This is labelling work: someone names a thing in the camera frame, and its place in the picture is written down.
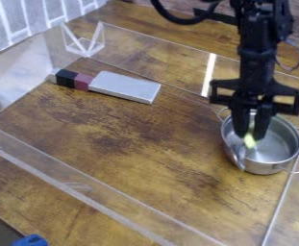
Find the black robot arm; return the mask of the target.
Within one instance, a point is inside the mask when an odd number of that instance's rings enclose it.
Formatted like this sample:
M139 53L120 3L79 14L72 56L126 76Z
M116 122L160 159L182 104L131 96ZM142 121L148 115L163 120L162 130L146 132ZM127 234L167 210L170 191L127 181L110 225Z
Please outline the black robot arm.
M236 136L266 136L271 118L299 113L299 88L274 79L278 43L293 33L287 0L230 0L238 20L240 77L211 81L210 102L231 110Z

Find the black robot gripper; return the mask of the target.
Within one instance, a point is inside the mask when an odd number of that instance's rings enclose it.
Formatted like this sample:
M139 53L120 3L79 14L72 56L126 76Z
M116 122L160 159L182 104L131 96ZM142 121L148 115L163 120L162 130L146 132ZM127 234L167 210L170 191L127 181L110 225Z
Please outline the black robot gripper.
M266 136L274 113L299 114L299 89L282 85L274 79L277 48L238 47L240 77L211 80L210 102L231 110L234 132L243 138L250 129L250 111L254 117L253 137Z

